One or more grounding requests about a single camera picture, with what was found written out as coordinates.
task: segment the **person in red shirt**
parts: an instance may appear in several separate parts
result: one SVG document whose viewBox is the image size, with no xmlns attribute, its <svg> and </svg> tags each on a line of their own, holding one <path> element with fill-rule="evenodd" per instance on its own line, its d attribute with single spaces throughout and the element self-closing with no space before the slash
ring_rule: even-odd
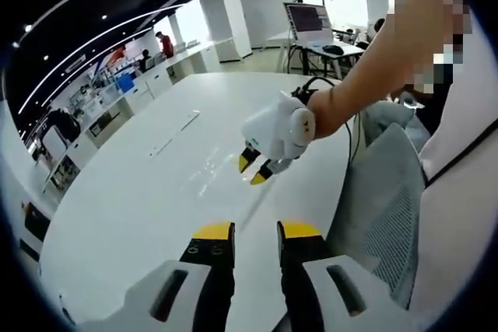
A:
<svg viewBox="0 0 498 332">
<path fill-rule="evenodd" d="M 174 55 L 173 44 L 171 43 L 171 38 L 167 35 L 163 35 L 160 31 L 156 33 L 156 37 L 160 40 L 163 45 L 163 53 L 167 58 L 172 58 Z"/>
</svg>

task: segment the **black ceiling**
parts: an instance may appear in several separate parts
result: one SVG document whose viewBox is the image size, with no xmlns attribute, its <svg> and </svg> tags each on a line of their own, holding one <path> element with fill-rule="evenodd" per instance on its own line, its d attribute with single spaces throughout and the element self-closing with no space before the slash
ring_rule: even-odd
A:
<svg viewBox="0 0 498 332">
<path fill-rule="evenodd" d="M 9 52 L 6 95 L 16 124 L 19 128 L 26 129 L 26 124 L 42 113 L 40 105 L 35 105 L 36 101 L 43 102 L 61 84 L 63 79 L 61 73 L 67 66 L 83 53 L 87 58 L 91 58 L 93 49 L 96 50 L 94 53 L 96 54 L 124 37 L 132 35 L 147 18 L 119 27 L 68 59 L 44 82 L 24 111 L 18 115 L 17 112 L 26 98 L 60 61 L 103 31 L 134 16 L 156 10 L 168 0 L 71 0 L 57 8 L 28 33 L 17 50 L 11 45 L 13 41 L 21 40 L 23 37 L 24 25 L 35 23 L 46 11 L 62 0 L 2 1 L 3 9 L 9 12 L 2 20 L 0 40 L 0 46 Z M 176 4 L 187 1 L 189 0 L 177 0 Z M 162 12 L 156 18 L 162 18 L 168 12 L 170 11 Z M 102 15 L 107 15 L 107 18 L 102 20 Z M 49 56 L 47 61 L 44 61 L 44 55 Z"/>
</svg>

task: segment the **chair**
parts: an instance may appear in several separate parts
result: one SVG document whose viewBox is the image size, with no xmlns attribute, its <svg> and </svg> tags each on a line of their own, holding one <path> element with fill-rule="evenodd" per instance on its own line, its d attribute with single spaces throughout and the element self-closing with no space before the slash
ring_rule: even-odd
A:
<svg viewBox="0 0 498 332">
<path fill-rule="evenodd" d="M 385 281 L 407 308 L 417 268 L 419 158 L 397 124 L 379 136 L 349 167 L 327 242 Z"/>
</svg>

